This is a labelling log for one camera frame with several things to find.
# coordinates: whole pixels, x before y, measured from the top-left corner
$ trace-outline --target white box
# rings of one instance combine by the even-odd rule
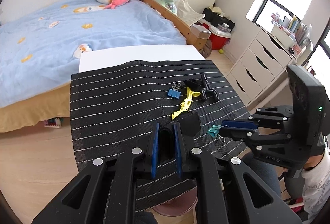
[[[291,39],[280,27],[274,25],[270,32],[278,41],[285,47],[285,49],[292,48],[295,41]]]

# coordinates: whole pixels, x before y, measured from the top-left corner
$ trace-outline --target white drawer cabinet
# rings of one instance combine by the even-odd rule
[[[296,64],[294,57],[260,29],[226,78],[243,103],[254,107],[265,98],[272,85],[276,87],[289,64]]]
[[[250,49],[246,50],[240,62],[262,89],[265,89],[274,80],[269,69]]]
[[[286,67],[291,61],[288,51],[265,31],[260,30],[255,39],[273,55],[282,67]]]
[[[260,42],[254,40],[249,49],[260,59],[260,61],[262,61],[274,77],[281,73],[283,69],[281,64],[263,45],[261,45]]]
[[[245,92],[251,100],[262,91],[259,84],[252,78],[241,62],[238,61],[236,63],[231,74],[238,81],[243,92]]]
[[[229,73],[227,75],[227,81],[231,84],[231,86],[234,88],[244,105],[247,105],[251,99],[248,97],[248,95],[242,90],[242,87],[238,85],[238,81],[235,79],[235,77]]]

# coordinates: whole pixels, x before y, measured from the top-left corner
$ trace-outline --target beige bed skirt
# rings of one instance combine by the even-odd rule
[[[0,133],[32,126],[54,117],[70,117],[70,83],[0,108]]]

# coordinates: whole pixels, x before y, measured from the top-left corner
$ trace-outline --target light blue blanket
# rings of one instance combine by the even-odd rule
[[[170,21],[138,0],[114,10],[99,5],[64,0],[0,27],[0,107],[69,82],[79,70],[73,53],[80,44],[92,50],[185,44]]]

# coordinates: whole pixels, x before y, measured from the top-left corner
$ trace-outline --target red cooler box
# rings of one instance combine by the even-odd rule
[[[198,22],[211,32],[209,39],[212,42],[212,50],[221,49],[228,43],[228,40],[231,39],[231,34],[229,32],[220,31],[218,28],[212,26],[210,22],[207,22],[204,19],[201,19]]]

